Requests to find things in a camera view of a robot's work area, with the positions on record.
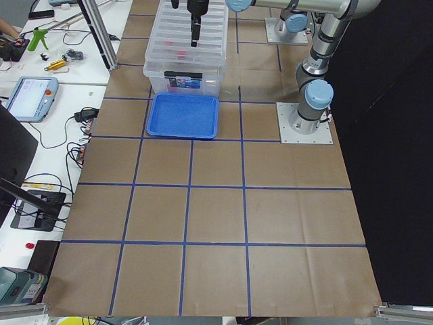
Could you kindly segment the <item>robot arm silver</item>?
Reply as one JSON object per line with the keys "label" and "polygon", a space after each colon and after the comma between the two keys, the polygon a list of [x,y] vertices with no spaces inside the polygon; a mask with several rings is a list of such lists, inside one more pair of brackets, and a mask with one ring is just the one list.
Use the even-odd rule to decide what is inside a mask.
{"label": "robot arm silver", "polygon": [[282,9],[274,27],[280,37],[297,35],[306,30],[309,23],[308,13],[297,9]]}
{"label": "robot arm silver", "polygon": [[321,116],[332,102],[334,90],[324,80],[329,61],[334,55],[340,39],[354,19],[371,13],[379,1],[226,1],[233,12],[243,12],[249,7],[280,8],[280,18],[287,31],[295,31],[290,18],[296,14],[319,12],[325,17],[313,37],[307,59],[296,69],[296,82],[300,92],[300,103],[288,118],[290,127],[297,133],[310,135],[323,122]]}

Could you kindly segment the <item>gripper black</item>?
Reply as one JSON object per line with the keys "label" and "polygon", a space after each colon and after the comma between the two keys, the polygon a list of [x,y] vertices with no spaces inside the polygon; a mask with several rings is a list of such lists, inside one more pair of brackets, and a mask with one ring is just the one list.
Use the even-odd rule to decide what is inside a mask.
{"label": "gripper black", "polygon": [[[179,7],[179,0],[171,0],[173,9]],[[208,11],[208,0],[187,0],[187,10],[191,13],[191,46],[197,47],[200,39],[201,17]]]}

